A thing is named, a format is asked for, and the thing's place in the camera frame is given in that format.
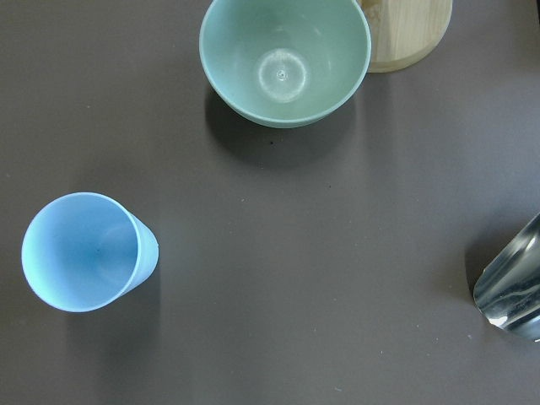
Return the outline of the mint green plastic bowl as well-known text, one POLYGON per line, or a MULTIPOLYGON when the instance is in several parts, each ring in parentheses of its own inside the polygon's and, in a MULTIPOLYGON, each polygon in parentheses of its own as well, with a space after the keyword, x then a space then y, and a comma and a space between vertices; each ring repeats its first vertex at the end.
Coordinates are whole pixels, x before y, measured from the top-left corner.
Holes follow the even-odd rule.
POLYGON ((363 82, 370 29, 356 1, 213 1, 199 33, 202 69, 233 111, 256 124, 303 127, 363 82))

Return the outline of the shiny metal scoop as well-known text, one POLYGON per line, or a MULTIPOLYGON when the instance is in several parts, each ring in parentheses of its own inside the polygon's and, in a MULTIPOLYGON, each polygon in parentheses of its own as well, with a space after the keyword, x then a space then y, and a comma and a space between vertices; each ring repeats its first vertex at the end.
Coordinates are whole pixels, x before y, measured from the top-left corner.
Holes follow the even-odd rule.
POLYGON ((539 341, 538 216, 484 268, 472 296, 490 325, 539 341))

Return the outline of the light blue plastic cup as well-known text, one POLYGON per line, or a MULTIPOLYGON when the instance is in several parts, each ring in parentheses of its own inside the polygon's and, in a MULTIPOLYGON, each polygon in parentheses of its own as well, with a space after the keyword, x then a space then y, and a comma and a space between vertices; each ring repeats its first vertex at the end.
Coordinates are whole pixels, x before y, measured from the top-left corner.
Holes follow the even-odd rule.
POLYGON ((24 276, 48 305, 94 311, 143 283, 159 260, 159 243, 116 200, 76 192, 48 203, 31 220, 21 246, 24 276))

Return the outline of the round wooden stand base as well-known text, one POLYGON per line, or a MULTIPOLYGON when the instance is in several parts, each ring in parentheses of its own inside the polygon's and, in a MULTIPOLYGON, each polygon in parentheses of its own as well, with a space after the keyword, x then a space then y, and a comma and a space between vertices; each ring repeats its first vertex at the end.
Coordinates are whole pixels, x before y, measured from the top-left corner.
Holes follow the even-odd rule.
POLYGON ((360 1, 371 35, 370 73, 402 70, 428 56, 451 21, 452 0, 360 1))

